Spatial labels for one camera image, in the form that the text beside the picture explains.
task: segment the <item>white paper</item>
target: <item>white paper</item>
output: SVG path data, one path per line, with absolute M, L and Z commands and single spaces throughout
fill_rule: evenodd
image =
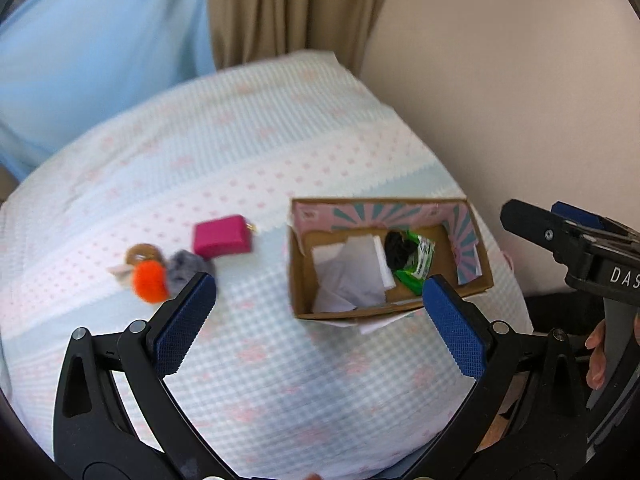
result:
M 378 264 L 380 265 L 380 275 L 382 275 L 382 283 L 385 290 L 391 290 L 396 287 L 396 280 L 394 280 L 394 274 L 386 264 L 385 248 L 382 245 L 382 240 L 379 236 L 373 237 L 373 243 L 376 247 L 376 254 L 378 255 Z M 311 248 L 311 257 L 314 261 L 314 266 L 320 266 L 327 263 L 329 260 L 333 260 L 344 247 L 344 243 L 338 242 L 337 244 L 318 245 Z
M 476 257 L 476 278 L 482 276 L 482 267 L 480 266 L 480 258 L 478 257 L 478 247 L 474 246 L 474 256 Z
M 357 326 L 357 323 L 350 319 L 315 319 L 314 321 L 325 325 L 337 326 L 338 328 Z
M 368 319 L 359 319 L 357 320 L 358 329 L 360 330 L 360 333 L 362 335 L 367 335 L 374 330 L 382 328 L 383 326 L 387 326 L 388 324 L 393 323 L 398 319 L 402 319 L 403 317 L 408 316 L 412 312 L 414 311 L 407 310 L 406 312 L 401 312 L 400 314 L 385 314 L 384 316 L 374 316 Z
M 318 245 L 311 248 L 311 257 L 313 258 L 314 265 L 318 266 L 324 264 L 329 260 L 333 260 L 344 247 L 343 243 Z
M 374 236 L 373 243 L 376 246 L 376 254 L 378 255 L 382 284 L 385 286 L 385 290 L 391 290 L 396 286 L 396 280 L 394 280 L 394 275 L 386 264 L 385 248 L 382 246 L 382 240 L 380 240 L 379 236 Z
M 348 312 L 355 310 L 353 303 L 341 298 L 323 285 L 318 288 L 313 312 Z

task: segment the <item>cardboard box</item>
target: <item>cardboard box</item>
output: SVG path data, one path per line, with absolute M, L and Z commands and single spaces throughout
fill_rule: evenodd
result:
M 289 293 L 293 313 L 300 319 L 352 319 L 420 308 L 422 298 L 396 278 L 396 287 L 386 292 L 386 303 L 382 306 L 347 312 L 312 312 L 318 291 L 312 247 L 367 234 L 379 235 L 384 241 L 390 229 L 411 229 L 433 240 L 435 252 L 429 275 L 442 274 L 460 296 L 478 294 L 494 286 L 486 248 L 467 200 L 298 198 L 291 201 L 291 215 Z

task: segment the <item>gray pom-pom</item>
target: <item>gray pom-pom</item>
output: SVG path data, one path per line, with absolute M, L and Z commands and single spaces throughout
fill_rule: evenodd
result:
M 213 266 L 197 254 L 184 249 L 175 253 L 166 264 L 166 289 L 175 298 L 196 272 L 212 274 Z

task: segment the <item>polka dot bedsheet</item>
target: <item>polka dot bedsheet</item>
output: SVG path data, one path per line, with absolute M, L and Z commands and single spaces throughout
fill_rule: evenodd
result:
M 152 315 L 106 269 L 139 242 L 189 249 L 194 223 L 229 214 L 256 225 L 254 251 L 215 261 L 216 306 L 166 383 L 238 474 L 367 478 L 446 425 L 472 380 L 424 311 L 366 335 L 291 315 L 294 196 L 464 194 L 391 108 L 320 52 L 178 86 L 27 178 L 0 210 L 0 384 L 49 454 L 72 330 L 119 332 Z M 513 274 L 479 225 L 495 286 L 473 301 L 488 319 L 530 332 Z M 156 446 L 117 376 L 140 438 Z

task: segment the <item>fingernail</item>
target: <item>fingernail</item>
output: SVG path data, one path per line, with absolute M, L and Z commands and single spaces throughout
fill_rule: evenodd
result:
M 594 381 L 599 380 L 602 377 L 603 372 L 604 368 L 599 364 L 591 365 L 591 377 L 593 377 Z

